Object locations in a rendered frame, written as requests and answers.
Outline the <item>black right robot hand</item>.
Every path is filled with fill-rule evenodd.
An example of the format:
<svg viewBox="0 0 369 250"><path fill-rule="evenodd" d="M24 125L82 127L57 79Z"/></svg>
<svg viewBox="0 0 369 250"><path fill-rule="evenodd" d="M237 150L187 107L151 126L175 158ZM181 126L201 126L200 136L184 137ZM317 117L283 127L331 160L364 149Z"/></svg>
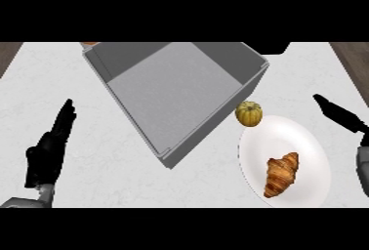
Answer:
<svg viewBox="0 0 369 250"><path fill-rule="evenodd" d="M325 116L337 122L350 132L364 133L361 141L362 146L369 146L369 126L361 120L358 115L350 112L346 108L334 104L322 95L315 94L314 99L318 102L321 110Z"/></svg>

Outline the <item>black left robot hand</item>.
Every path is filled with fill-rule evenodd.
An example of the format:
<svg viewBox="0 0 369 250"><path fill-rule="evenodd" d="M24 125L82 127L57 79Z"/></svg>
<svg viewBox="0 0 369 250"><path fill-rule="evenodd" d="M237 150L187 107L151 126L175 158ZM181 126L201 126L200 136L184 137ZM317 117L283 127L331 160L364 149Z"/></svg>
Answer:
<svg viewBox="0 0 369 250"><path fill-rule="evenodd" d="M26 188L54 185L58 181L76 118L74 102L69 99L61 107L52 130L42 135L38 145L27 149Z"/></svg>

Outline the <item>white plate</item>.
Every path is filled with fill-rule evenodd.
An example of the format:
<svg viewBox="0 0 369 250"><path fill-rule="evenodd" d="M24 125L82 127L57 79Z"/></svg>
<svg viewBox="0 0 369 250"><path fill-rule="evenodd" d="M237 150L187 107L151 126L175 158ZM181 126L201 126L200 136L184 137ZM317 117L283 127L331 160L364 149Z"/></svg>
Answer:
<svg viewBox="0 0 369 250"><path fill-rule="evenodd" d="M331 165L309 130L269 115L247 128L238 147L247 183L274 207L319 207L331 189Z"/></svg>

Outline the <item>brown croissant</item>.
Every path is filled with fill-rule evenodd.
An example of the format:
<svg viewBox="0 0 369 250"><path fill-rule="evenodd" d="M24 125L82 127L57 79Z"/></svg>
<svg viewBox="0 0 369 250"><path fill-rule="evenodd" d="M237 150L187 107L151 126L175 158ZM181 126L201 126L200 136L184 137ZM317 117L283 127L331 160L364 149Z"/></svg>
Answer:
<svg viewBox="0 0 369 250"><path fill-rule="evenodd" d="M294 184L299 170L299 153L291 152L283 159L271 158L268 161L268 182L265 187L265 197L280 196Z"/></svg>

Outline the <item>grey open box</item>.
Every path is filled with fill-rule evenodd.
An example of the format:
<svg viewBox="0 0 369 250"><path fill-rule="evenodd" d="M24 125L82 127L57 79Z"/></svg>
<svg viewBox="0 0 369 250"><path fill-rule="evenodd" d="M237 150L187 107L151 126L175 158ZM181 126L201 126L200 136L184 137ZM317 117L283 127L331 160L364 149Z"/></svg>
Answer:
<svg viewBox="0 0 369 250"><path fill-rule="evenodd" d="M83 55L157 159L175 167L253 94L266 57L243 42L100 42Z"/></svg>

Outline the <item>yellow-green squash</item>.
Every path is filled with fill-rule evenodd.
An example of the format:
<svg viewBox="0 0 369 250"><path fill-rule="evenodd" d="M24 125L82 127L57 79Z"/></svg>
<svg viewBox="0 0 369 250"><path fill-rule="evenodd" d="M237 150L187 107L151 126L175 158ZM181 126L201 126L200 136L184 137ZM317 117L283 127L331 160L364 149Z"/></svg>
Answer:
<svg viewBox="0 0 369 250"><path fill-rule="evenodd" d="M246 127L256 127L263 119L262 106L256 102L243 102L235 109L235 115Z"/></svg>

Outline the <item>black appliance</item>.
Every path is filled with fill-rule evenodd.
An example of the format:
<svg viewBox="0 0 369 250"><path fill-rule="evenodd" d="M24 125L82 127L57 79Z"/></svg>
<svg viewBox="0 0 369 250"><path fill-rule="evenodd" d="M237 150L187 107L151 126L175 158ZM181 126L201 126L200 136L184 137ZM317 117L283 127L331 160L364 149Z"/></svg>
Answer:
<svg viewBox="0 0 369 250"><path fill-rule="evenodd" d="M281 55L288 46L288 42L250 42L249 46L262 54L262 55Z"/></svg>

